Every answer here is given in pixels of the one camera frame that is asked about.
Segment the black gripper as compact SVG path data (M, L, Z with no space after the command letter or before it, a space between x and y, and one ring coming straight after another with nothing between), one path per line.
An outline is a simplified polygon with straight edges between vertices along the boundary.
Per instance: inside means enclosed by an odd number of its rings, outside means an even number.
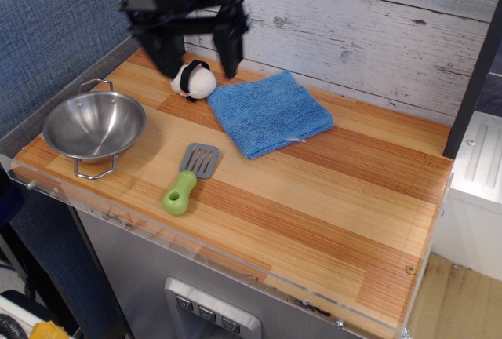
M124 0L119 10L134 24L171 22L185 34L213 33L213 42L228 78L237 75L243 59L243 35L249 30L244 0ZM133 28L155 66L166 77L176 77L183 66L184 37L159 29Z

